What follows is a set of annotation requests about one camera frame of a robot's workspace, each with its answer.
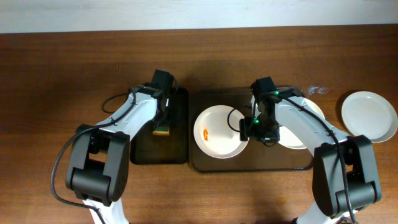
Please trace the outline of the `yellow green sponge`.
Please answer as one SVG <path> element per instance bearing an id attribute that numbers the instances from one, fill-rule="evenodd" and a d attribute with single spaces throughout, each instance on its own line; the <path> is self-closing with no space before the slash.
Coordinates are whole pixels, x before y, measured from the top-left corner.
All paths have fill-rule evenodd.
<path id="1" fill-rule="evenodd" d="M 153 129 L 152 134 L 156 135 L 156 136 L 169 136 L 170 135 L 170 126 L 167 124 L 157 125 Z"/>

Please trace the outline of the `pink white plate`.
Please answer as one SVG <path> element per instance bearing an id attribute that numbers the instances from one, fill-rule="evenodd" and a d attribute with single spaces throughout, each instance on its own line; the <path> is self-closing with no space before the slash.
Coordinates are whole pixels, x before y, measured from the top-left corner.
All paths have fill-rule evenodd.
<path id="1" fill-rule="evenodd" d="M 237 156 L 246 148 L 249 141 L 241 141 L 238 129 L 243 114 L 226 105 L 211 106 L 202 111 L 194 122 L 193 136 L 198 147 L 208 156 L 217 159 L 229 159 Z M 208 130 L 208 141 L 203 138 L 203 130 Z"/>

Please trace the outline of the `white plate front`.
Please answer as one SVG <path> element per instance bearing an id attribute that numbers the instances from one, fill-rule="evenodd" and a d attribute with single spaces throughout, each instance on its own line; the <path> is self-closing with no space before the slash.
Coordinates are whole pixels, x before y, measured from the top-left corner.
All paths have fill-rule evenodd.
<path id="1" fill-rule="evenodd" d="M 382 96 L 370 91 L 357 91 L 345 98 L 341 117 L 354 136 L 364 135 L 371 142 L 384 142 L 397 132 L 397 112 Z"/>

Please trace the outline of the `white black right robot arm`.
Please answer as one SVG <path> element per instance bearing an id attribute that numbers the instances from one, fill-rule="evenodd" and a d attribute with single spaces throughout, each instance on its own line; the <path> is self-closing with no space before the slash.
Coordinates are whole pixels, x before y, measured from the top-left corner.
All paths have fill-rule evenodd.
<path id="1" fill-rule="evenodd" d="M 313 156 L 314 202 L 293 223 L 356 223 L 355 212 L 381 199 L 372 142 L 350 136 L 317 115 L 295 89 L 252 90 L 252 116 L 239 122 L 241 140 L 264 145 L 292 131 Z"/>

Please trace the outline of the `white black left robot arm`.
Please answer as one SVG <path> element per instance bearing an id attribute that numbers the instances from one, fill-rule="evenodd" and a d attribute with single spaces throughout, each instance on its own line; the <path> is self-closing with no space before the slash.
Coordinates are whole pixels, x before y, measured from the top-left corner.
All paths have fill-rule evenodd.
<path id="1" fill-rule="evenodd" d="M 127 223 L 121 196 L 126 188 L 131 140 L 149 121 L 167 117 L 173 86 L 139 85 L 122 106 L 94 126 L 81 125 L 64 148 L 72 148 L 65 184 L 95 223 Z"/>

